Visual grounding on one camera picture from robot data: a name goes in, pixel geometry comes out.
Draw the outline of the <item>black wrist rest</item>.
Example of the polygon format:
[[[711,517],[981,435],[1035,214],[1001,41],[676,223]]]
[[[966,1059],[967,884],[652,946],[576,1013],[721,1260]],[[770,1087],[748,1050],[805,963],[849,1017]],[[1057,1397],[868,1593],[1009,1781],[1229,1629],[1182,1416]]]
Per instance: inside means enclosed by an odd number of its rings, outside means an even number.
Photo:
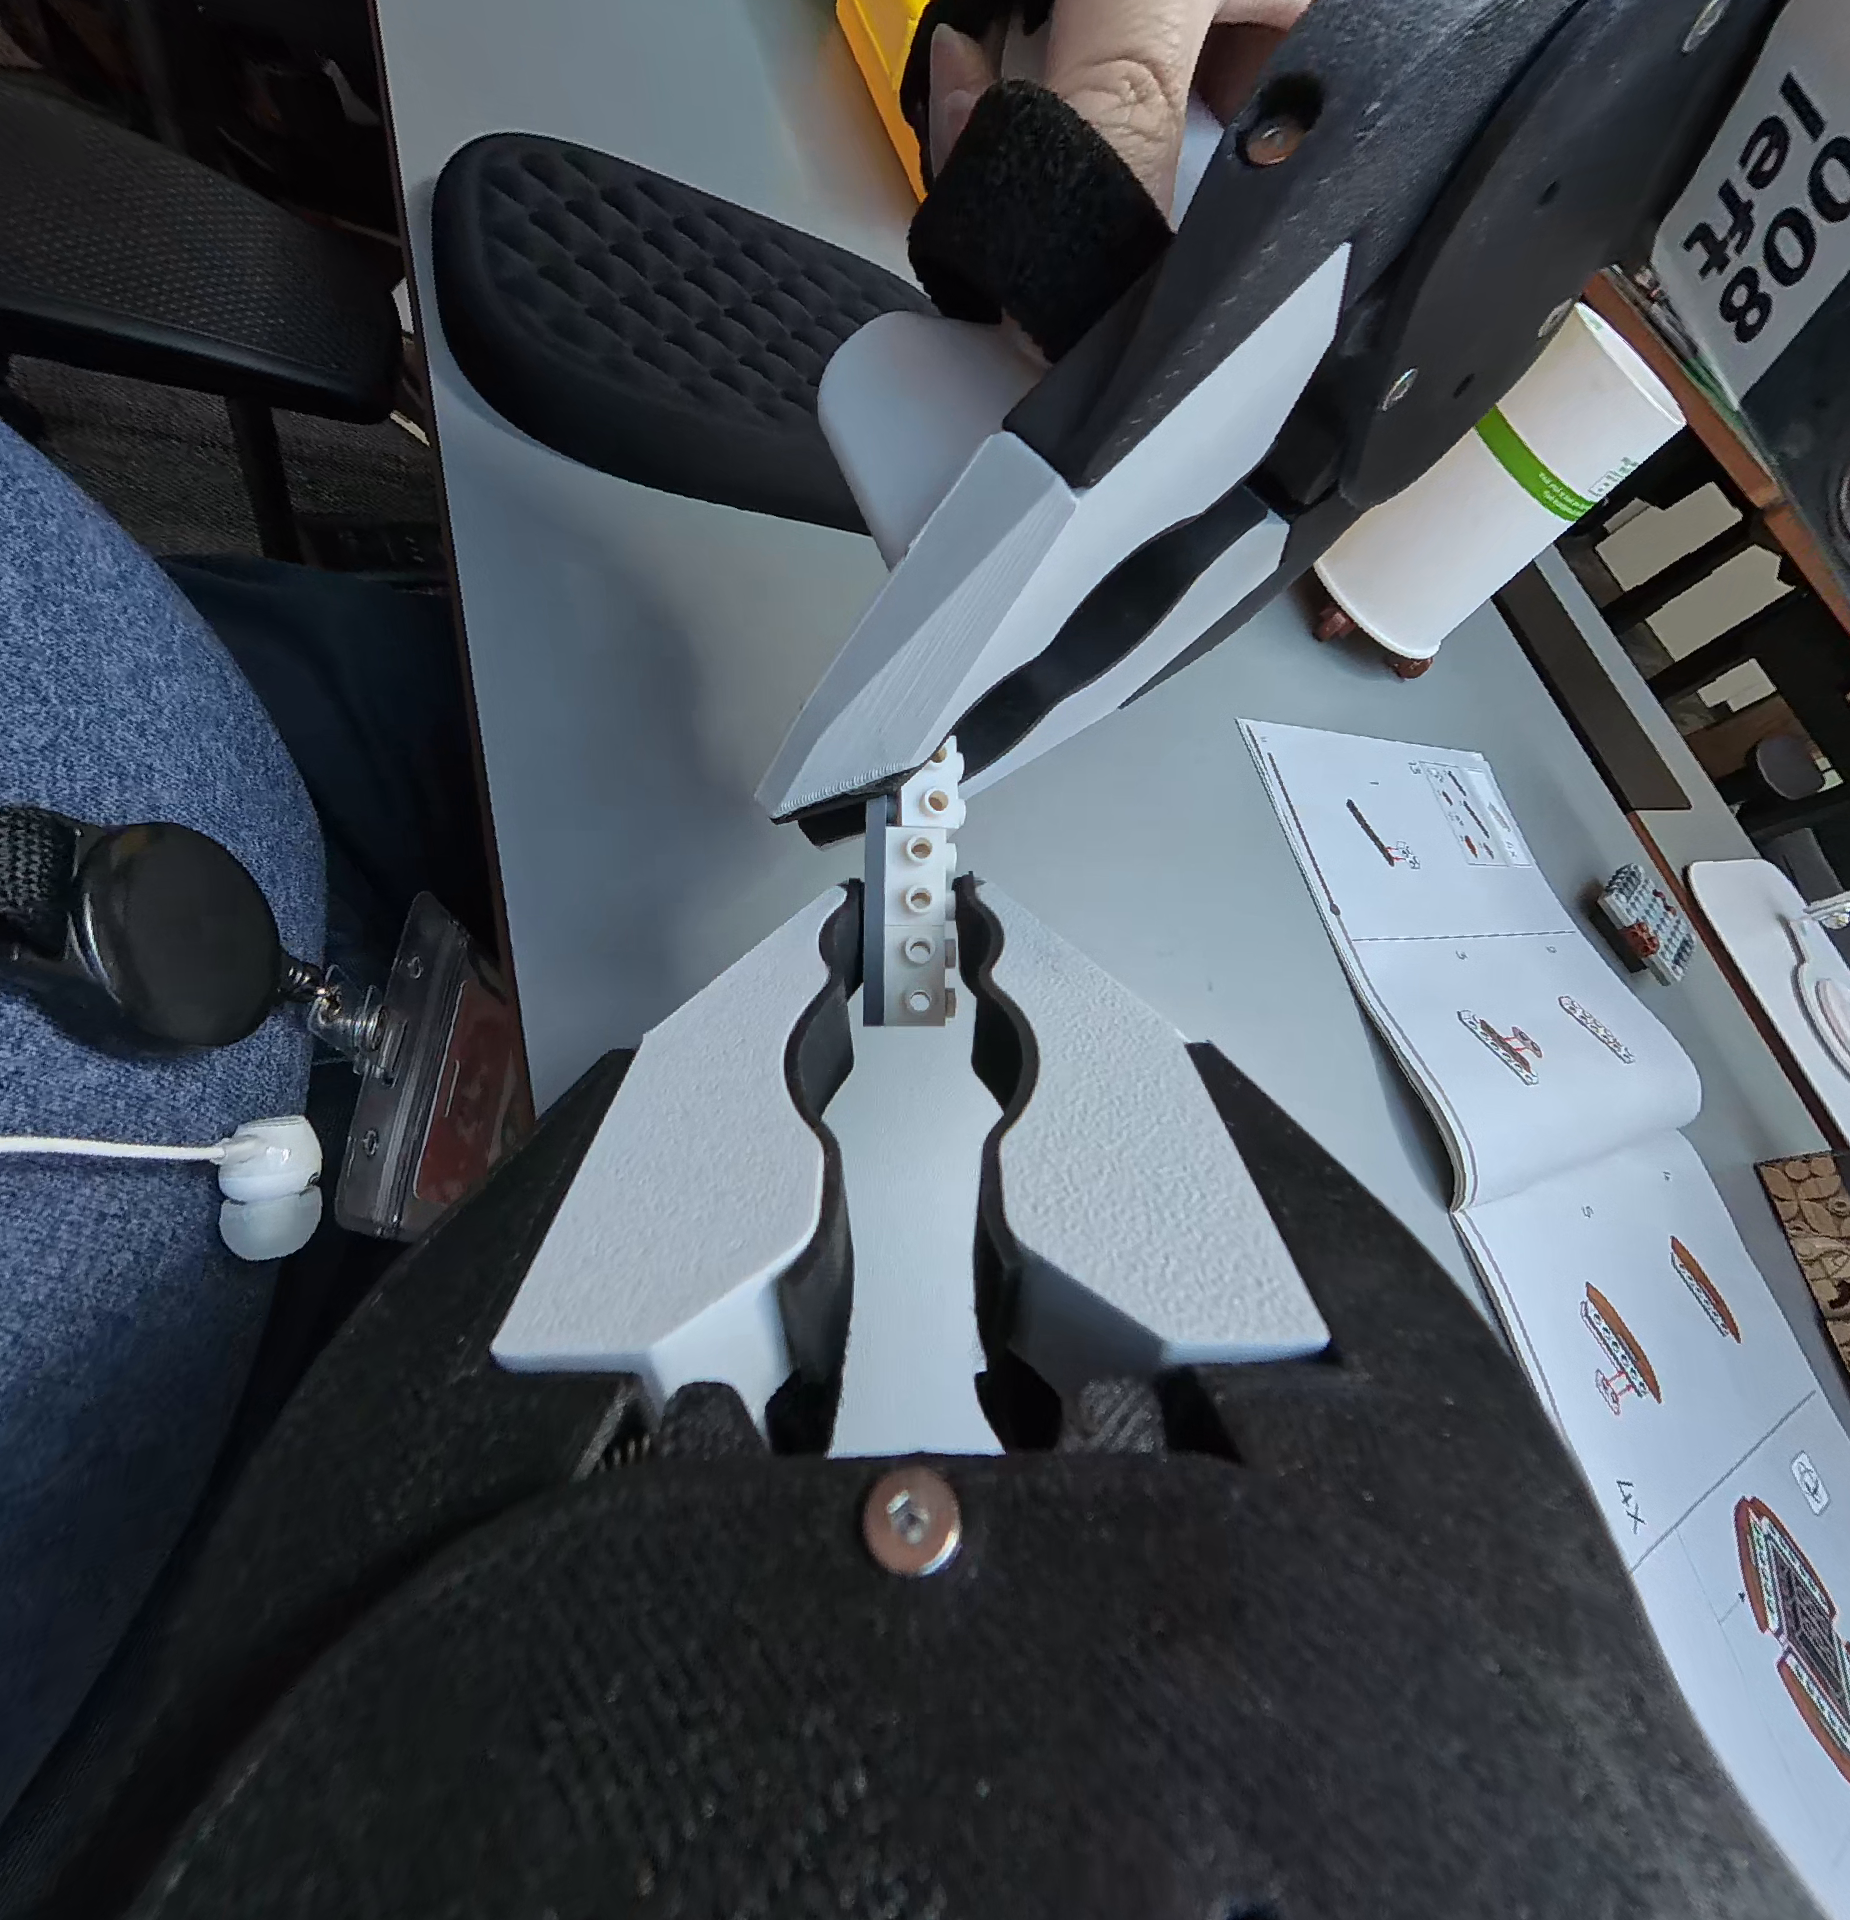
[[[925,296],[856,251],[551,136],[461,146],[431,188],[442,335],[535,444],[636,486],[868,529],[818,420],[841,343]]]

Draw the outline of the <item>white and grey lego assembly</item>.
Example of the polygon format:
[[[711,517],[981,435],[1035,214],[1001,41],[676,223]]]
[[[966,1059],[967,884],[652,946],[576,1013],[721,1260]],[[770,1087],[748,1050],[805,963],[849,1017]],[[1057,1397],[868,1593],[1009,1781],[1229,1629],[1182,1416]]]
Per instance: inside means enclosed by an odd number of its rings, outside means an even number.
[[[961,775],[949,734],[907,779],[864,803],[865,1027],[943,1027],[953,1017]]]

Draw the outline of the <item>person's left hand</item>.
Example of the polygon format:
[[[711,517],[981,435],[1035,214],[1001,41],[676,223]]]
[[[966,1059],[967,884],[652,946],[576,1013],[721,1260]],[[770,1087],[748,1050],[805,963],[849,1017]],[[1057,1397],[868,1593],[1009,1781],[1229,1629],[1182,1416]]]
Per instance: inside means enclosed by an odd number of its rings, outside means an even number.
[[[1213,30],[1285,35],[1308,1],[1056,1],[1041,83],[1170,211],[1195,72]]]

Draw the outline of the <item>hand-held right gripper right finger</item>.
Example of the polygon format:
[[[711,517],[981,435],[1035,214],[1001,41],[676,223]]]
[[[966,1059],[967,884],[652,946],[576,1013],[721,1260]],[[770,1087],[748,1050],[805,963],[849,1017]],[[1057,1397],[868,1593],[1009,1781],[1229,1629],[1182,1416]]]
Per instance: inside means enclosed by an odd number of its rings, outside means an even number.
[[[1310,1361],[1325,1318],[1193,1044],[1011,899],[955,884],[979,1145],[973,1307],[988,1419],[1098,1381]]]

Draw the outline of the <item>lego instruction booklet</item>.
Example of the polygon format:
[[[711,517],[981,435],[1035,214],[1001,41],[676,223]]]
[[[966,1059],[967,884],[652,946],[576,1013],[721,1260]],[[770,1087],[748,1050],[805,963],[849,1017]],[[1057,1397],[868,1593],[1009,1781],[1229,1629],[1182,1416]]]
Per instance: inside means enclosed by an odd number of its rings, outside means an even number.
[[[1698,1067],[1571,922],[1483,755],[1239,734],[1692,1714],[1850,1916],[1850,1430],[1685,1137]]]

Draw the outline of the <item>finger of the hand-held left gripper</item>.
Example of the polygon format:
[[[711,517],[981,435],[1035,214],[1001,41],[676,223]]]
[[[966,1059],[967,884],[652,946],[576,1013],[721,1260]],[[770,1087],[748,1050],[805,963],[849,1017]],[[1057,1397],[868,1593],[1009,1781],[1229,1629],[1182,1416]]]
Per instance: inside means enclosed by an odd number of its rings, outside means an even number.
[[[907,778],[1106,574],[1216,505],[1332,343],[1335,248],[1093,486],[1004,426],[977,444],[805,699],[758,790],[773,821]]]
[[[1136,545],[960,716],[964,791],[995,785],[1150,685],[1273,575],[1288,533],[1259,495],[1224,494]]]

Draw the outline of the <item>black office chair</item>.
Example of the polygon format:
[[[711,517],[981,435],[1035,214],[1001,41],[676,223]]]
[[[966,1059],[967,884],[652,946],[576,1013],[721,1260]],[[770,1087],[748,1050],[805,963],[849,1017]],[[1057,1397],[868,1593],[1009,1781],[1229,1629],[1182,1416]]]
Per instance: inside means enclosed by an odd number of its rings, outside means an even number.
[[[0,78],[0,353],[218,396],[261,551],[293,564],[273,415],[387,420],[403,330],[352,236]]]

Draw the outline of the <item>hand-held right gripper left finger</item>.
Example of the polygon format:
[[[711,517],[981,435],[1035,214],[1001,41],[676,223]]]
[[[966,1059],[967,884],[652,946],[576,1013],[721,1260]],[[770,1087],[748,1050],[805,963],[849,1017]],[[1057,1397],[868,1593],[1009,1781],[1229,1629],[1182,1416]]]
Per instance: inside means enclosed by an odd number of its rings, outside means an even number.
[[[821,1217],[787,1048],[843,906],[828,885],[650,1027],[490,1340],[497,1365],[636,1376],[655,1408],[719,1381],[766,1416],[793,1372],[777,1280]]]

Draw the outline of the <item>clear badge holder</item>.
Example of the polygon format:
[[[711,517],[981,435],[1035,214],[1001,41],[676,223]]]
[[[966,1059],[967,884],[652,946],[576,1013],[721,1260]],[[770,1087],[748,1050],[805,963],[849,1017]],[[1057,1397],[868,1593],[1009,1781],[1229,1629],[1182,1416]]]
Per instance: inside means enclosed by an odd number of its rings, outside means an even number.
[[[322,1036],[358,1076],[331,1187],[346,1231],[426,1236],[534,1125],[505,982],[431,891],[414,896],[384,983],[335,995]]]

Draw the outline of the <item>yellow plastic bin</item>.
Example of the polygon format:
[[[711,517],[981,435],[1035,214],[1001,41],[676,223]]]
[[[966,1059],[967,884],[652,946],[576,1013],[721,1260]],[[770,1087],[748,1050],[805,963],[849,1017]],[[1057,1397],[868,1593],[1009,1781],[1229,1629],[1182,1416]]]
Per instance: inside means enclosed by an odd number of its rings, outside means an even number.
[[[902,107],[902,81],[925,1],[834,1],[834,18],[864,89],[912,188],[925,198],[920,142]]]

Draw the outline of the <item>white mat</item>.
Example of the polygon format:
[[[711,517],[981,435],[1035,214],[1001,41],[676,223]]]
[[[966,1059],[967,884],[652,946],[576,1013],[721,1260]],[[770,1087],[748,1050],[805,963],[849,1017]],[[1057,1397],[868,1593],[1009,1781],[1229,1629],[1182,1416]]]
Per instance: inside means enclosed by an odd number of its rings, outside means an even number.
[[[1698,859],[1684,890],[1775,1059],[1850,1148],[1850,909],[1806,899],[1762,857]]]

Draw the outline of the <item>small grey lego assembly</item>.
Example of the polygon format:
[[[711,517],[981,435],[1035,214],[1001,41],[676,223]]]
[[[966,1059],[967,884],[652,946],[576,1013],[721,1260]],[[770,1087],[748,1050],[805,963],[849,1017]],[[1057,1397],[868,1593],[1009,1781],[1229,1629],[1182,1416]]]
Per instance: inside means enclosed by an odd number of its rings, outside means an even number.
[[[1698,955],[1698,931],[1679,899],[1636,862],[1610,874],[1591,909],[1624,963],[1661,986],[1677,986]]]

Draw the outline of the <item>white paper cup green band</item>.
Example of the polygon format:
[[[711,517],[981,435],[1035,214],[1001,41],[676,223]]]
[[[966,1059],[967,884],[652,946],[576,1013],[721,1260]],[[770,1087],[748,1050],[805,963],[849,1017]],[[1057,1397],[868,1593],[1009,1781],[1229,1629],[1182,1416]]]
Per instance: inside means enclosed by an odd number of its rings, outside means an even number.
[[[1657,374],[1576,302],[1515,386],[1311,574],[1382,651],[1427,651],[1681,426]]]

